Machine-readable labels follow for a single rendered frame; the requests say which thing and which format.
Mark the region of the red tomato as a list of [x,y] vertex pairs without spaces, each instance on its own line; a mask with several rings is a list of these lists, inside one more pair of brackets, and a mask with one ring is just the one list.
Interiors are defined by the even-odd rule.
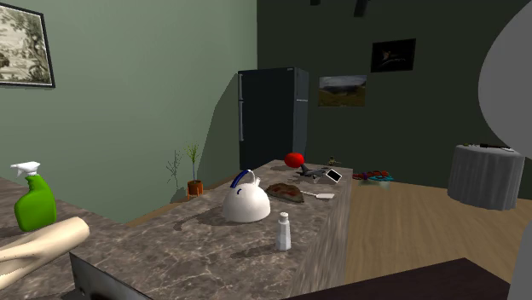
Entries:
[[288,153],[284,162],[287,166],[297,169],[304,164],[304,156],[301,153]]

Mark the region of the dark grey refrigerator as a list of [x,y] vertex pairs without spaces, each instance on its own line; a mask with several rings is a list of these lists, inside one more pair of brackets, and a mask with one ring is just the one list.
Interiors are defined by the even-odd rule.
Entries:
[[309,74],[282,67],[239,71],[237,78],[240,169],[305,154]]

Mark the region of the brown bread slice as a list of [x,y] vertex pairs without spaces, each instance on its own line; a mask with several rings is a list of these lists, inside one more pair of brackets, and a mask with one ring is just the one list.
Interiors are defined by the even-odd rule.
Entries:
[[304,196],[298,187],[285,183],[276,183],[267,187],[265,192],[279,199],[284,199],[294,203],[303,203]]

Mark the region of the grey toy jet plane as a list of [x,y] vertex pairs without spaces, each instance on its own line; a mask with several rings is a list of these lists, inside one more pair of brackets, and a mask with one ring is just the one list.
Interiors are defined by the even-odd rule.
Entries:
[[305,164],[300,165],[301,170],[298,171],[300,176],[312,177],[314,181],[318,181],[323,177],[328,171],[328,167],[321,167],[319,169],[309,169]]

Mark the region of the potted plant in orange pot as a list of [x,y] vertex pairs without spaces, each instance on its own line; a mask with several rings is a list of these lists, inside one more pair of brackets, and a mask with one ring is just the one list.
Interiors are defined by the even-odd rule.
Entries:
[[187,186],[187,197],[190,198],[191,196],[200,196],[203,193],[203,183],[201,180],[198,180],[196,176],[196,162],[200,154],[199,144],[192,143],[187,145],[184,150],[191,160],[193,172],[193,180],[189,181]]

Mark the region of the white salt shaker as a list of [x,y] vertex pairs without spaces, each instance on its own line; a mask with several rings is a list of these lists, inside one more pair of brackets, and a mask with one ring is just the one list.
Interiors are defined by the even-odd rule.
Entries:
[[279,251],[288,251],[292,247],[290,222],[287,212],[281,212],[278,220],[275,247]]

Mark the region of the red and teal floor toy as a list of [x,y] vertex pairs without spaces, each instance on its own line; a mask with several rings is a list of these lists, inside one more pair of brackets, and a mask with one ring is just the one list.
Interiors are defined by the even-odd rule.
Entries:
[[356,180],[372,180],[376,182],[393,182],[394,178],[386,170],[374,170],[369,172],[354,173],[352,175],[353,179]]

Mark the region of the metal sink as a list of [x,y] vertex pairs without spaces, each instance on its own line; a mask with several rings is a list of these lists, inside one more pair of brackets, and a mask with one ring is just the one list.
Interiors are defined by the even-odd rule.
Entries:
[[153,300],[111,274],[69,253],[74,289],[62,300]]

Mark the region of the round table with grey cloth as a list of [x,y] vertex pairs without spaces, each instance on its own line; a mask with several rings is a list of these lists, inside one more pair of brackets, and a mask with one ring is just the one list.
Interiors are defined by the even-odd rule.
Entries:
[[448,196],[462,204],[508,211],[517,206],[525,157],[514,150],[458,145]]

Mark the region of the green spray bottle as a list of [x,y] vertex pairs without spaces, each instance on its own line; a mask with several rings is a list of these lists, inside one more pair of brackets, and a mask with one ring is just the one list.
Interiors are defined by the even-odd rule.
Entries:
[[38,174],[39,162],[29,161],[12,164],[17,176],[26,173],[29,190],[14,205],[18,226],[23,232],[31,232],[56,221],[55,197],[48,183]]

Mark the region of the framed landscape etching picture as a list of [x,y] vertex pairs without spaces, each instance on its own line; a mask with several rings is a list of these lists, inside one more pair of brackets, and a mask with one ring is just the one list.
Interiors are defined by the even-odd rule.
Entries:
[[0,85],[55,87],[42,13],[0,3]]

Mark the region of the landscape wall picture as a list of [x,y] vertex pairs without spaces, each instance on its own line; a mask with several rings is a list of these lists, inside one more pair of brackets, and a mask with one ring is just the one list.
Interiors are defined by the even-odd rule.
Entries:
[[342,75],[319,77],[319,107],[364,107],[367,76]]

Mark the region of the dark wall picture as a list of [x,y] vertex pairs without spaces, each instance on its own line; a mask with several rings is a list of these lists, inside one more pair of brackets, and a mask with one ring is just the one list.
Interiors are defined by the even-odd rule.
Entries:
[[415,38],[373,43],[371,72],[412,71],[415,48]]

